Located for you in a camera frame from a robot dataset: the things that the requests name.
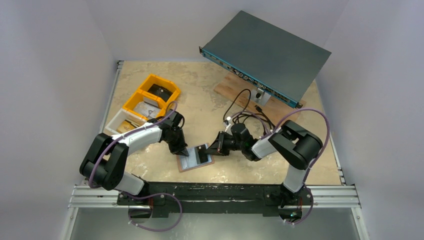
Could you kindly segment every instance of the black mounting plate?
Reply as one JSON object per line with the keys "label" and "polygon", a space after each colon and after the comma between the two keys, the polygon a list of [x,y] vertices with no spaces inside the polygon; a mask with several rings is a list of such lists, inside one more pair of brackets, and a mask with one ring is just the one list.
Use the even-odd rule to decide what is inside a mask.
{"label": "black mounting plate", "polygon": [[[168,193],[180,200],[184,213],[202,214],[262,214],[278,217],[281,214],[283,197],[279,184],[238,183],[192,183],[192,182],[148,182],[148,194]],[[310,205],[307,191],[303,188],[299,196],[303,205]],[[147,200],[136,201],[129,197],[118,197],[118,205],[148,205]],[[297,200],[285,206],[296,206]],[[180,208],[170,196],[153,198],[153,218],[167,218],[169,213],[179,213]]]}

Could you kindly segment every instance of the table surface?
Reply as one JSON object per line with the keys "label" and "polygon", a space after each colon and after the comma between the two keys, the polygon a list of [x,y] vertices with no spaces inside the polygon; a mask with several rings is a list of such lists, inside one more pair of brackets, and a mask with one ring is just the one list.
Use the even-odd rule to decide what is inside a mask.
{"label": "table surface", "polygon": [[[155,74],[174,82],[181,89],[177,99],[177,111],[185,118],[183,131],[188,146],[212,143],[218,132],[224,129],[222,117],[232,102],[214,92],[214,87],[227,73],[227,70],[212,62],[125,61],[106,123],[114,117],[147,76]],[[315,82],[302,99],[306,101],[305,107],[322,111]],[[233,106],[228,114],[240,110],[241,107]],[[324,141],[326,125],[319,114],[303,111],[296,122]],[[253,118],[246,121],[246,126],[254,137],[258,138],[262,134],[261,124]],[[247,160],[241,152],[236,151],[231,152],[229,156],[214,156],[214,160],[214,164],[179,172],[177,157],[170,154],[165,142],[161,142],[128,156],[125,170],[146,181],[280,184],[289,166],[278,152],[257,162]],[[321,158],[313,166],[306,184],[341,184],[331,144],[328,144]]]}

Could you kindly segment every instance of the white enclosure wall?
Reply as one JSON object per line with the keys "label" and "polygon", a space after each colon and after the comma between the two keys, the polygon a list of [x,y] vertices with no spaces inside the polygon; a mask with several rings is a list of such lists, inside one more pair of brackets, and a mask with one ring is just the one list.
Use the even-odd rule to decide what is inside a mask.
{"label": "white enclosure wall", "polygon": [[240,10],[323,46],[348,0],[86,0],[119,60],[203,60],[204,46]]}
{"label": "white enclosure wall", "polygon": [[0,239],[58,239],[116,63],[83,0],[0,3]]}
{"label": "white enclosure wall", "polygon": [[424,1],[350,0],[318,78],[373,240],[423,239]]}

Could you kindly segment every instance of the orange plastic bin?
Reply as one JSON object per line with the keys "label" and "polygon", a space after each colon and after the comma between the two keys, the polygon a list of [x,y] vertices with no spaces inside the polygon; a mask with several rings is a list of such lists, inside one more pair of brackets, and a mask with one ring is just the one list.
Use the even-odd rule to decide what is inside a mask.
{"label": "orange plastic bin", "polygon": [[[171,96],[168,98],[167,101],[164,101],[161,97],[148,92],[148,90],[152,87],[153,84],[161,86],[172,92]],[[132,94],[128,101],[126,101],[122,108],[147,121],[149,119],[146,116],[143,116],[140,113],[134,111],[134,108],[137,106],[138,103],[146,102],[152,104],[160,109],[160,112],[157,114],[156,117],[164,116],[168,104],[172,101],[175,101],[180,95],[180,93],[181,90],[172,81],[166,80],[165,78],[154,74],[150,74],[146,78],[146,80],[144,80],[143,83],[138,87],[138,89]]]}

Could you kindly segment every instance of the wooden plank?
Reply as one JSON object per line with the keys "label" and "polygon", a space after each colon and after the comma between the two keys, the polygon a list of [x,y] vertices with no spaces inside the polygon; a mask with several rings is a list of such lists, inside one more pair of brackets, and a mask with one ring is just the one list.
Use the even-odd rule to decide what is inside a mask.
{"label": "wooden plank", "polygon": [[[243,89],[254,90],[256,89],[256,87],[230,72],[218,85],[216,85],[213,90],[216,93],[221,94],[227,99],[233,101],[237,94],[239,94],[240,91]],[[247,92],[242,93],[235,101],[235,104],[243,108],[246,105],[248,97],[249,94]],[[303,104],[303,106],[306,105],[306,102],[303,100],[301,100],[300,103]],[[250,101],[249,105],[247,106],[247,110],[256,113],[257,111],[255,109],[255,105],[257,105],[256,102]],[[293,112],[294,110],[293,108],[289,107],[287,104],[276,99],[273,96],[271,96],[265,106],[259,106],[274,124],[277,124],[285,115]],[[295,113],[291,115],[288,119],[296,121],[298,119],[299,114],[300,113]]]}

